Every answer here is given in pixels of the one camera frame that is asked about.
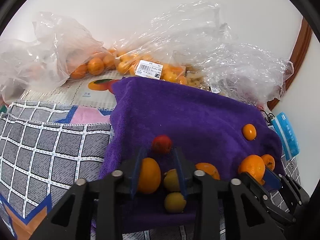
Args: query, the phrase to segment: yellow-green fruit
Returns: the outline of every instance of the yellow-green fruit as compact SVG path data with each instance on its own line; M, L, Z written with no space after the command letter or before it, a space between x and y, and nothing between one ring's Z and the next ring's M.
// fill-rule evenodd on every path
M179 179L177 170L169 170L167 175L163 179L164 187L170 192L178 192L180 191Z
M172 192L164 199L164 208L169 213L181 213L187 202L180 192Z

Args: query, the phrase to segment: clear plastic wrap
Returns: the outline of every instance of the clear plastic wrap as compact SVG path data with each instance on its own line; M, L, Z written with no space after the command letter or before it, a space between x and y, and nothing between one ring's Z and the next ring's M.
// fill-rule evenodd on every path
M103 42L92 38L75 19L41 12L33 25L36 41L0 42L3 94L17 86L49 92L65 83L70 74L78 79L87 73L102 73L105 65L114 68L114 56L102 47Z
M200 1L153 18L147 32L113 44L117 70L135 75L145 60L163 66L159 79L196 86L186 79L186 67L204 60L208 44L231 39L228 26L220 24L219 10L218 4Z
M116 68L137 75L140 60L163 65L160 79L263 106L284 92L289 61L239 44L220 19L218 4L183 4L153 18L149 30L113 44Z
M194 66L195 75L230 98L264 106L285 92L284 81L293 74L289 61L246 43L223 43L203 62Z

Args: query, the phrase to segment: metal screw head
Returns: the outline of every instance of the metal screw head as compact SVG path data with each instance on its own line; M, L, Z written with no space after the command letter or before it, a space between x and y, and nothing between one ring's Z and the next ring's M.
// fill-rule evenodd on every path
M120 170L115 170L111 173L111 175L114 177L120 177L120 176L122 176L122 174L123 174L123 172Z
M196 170L193 174L196 175L197 177L202 177L205 175L205 172L201 170Z
M80 179L77 179L76 184L77 184L78 186L82 186L82 185L84 185L86 182L87 182L87 181L86 181L85 179L80 178Z
M232 179L232 180L231 180L231 184L238 186L238 185L241 184L241 180L239 180L239 179Z

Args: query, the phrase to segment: gray checkered cloth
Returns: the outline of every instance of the gray checkered cloth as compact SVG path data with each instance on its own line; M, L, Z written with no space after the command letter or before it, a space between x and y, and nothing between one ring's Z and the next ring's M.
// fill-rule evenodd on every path
M0 193L23 218L50 193L55 205L78 178L97 179L105 149L113 138L110 123L35 120L63 119L72 106L30 104L9 108L19 118L0 116ZM12 231L2 203L0 216Z

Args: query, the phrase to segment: white wall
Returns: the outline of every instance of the white wall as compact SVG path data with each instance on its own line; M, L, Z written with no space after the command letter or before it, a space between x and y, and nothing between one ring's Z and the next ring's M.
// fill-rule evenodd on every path
M0 40L32 41L31 20L38 11L74 17L107 45L133 31L144 30L154 16L173 6L197 0L28 0L13 17ZM211 0L220 3L225 21L242 42L290 56L301 14L289 0Z
M274 109L287 114L298 139L302 187L312 194L320 178L320 43L313 34L306 58L291 87Z

